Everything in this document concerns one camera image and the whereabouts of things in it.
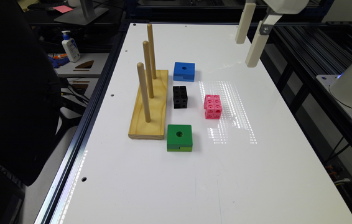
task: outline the blue block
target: blue block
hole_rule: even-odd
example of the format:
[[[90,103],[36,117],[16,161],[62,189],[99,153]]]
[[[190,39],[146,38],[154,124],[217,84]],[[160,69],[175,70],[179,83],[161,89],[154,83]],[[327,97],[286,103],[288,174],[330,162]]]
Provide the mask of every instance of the blue block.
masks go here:
[[[194,82],[195,63],[175,62],[174,77],[183,77],[183,80],[175,80],[174,78],[175,81]]]
[[[194,82],[194,79],[185,79],[184,77],[178,77],[174,75],[174,81]]]

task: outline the wooden peg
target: wooden peg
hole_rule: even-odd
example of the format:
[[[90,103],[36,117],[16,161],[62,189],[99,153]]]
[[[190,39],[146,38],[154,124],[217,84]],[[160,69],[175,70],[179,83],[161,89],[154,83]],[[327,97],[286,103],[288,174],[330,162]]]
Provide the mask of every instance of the wooden peg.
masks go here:
[[[149,34],[151,74],[152,74],[152,79],[156,79],[157,69],[155,68],[154,36],[152,35],[152,24],[147,25],[147,31]]]
[[[150,50],[148,41],[143,41],[144,50],[144,61],[146,63],[146,73],[147,73],[147,86],[149,91],[149,98],[153,99],[154,90],[152,88],[152,77],[151,77],[151,63],[150,63]]]
[[[144,65],[141,62],[137,63],[137,73],[139,74],[140,91],[141,91],[141,98],[143,100],[144,116],[146,117],[146,122],[149,123],[151,121],[149,98],[147,96],[147,85],[146,85],[146,76],[144,75]]]

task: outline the wooden peg board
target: wooden peg board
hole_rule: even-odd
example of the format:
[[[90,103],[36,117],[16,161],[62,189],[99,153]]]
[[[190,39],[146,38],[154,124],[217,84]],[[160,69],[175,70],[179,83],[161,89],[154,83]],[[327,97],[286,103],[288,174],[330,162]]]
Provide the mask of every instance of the wooden peg board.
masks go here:
[[[165,131],[166,98],[168,90],[168,70],[157,70],[157,78],[152,81],[154,98],[149,98],[151,122],[144,118],[141,90],[137,91],[129,138],[161,140]]]

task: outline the white robot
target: white robot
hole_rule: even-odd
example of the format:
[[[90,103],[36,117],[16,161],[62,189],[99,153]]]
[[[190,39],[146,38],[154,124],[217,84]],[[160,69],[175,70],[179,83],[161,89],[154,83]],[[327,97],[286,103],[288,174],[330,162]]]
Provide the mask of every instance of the white robot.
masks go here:
[[[269,38],[270,31],[282,15],[298,14],[308,3],[308,0],[264,1],[269,8],[267,9],[266,17],[263,21],[259,22],[251,48],[246,57],[245,63],[248,67],[256,67]],[[255,7],[255,0],[246,1],[236,34],[237,44],[243,44],[245,41]],[[350,65],[343,75],[318,75],[317,80],[352,118],[352,65]]]

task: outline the pump bottle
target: pump bottle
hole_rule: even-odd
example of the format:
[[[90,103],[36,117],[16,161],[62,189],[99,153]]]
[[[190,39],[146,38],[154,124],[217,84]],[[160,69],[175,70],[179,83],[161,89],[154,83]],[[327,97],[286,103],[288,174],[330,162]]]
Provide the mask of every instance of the pump bottle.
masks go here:
[[[64,38],[62,45],[64,47],[65,53],[68,56],[68,59],[70,59],[70,62],[77,62],[79,58],[81,58],[81,54],[79,53],[75,40],[70,38],[68,35],[69,32],[69,30],[62,31]]]

